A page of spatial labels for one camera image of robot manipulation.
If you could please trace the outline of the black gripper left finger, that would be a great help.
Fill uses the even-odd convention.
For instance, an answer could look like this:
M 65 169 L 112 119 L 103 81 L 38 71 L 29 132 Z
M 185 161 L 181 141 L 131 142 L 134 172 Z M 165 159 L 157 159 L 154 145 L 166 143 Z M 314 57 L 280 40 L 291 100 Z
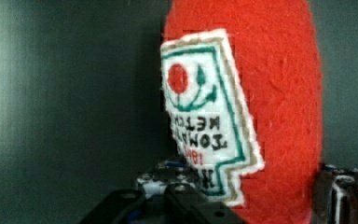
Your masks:
M 228 206 L 197 189 L 196 171 L 166 160 L 138 175 L 134 189 L 111 192 L 79 224 L 246 224 Z

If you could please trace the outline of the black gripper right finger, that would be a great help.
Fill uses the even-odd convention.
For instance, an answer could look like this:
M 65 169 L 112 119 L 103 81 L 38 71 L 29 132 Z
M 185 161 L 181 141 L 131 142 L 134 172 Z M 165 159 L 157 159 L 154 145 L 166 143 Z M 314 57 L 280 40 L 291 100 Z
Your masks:
M 358 168 L 322 166 L 312 190 L 310 224 L 358 224 Z

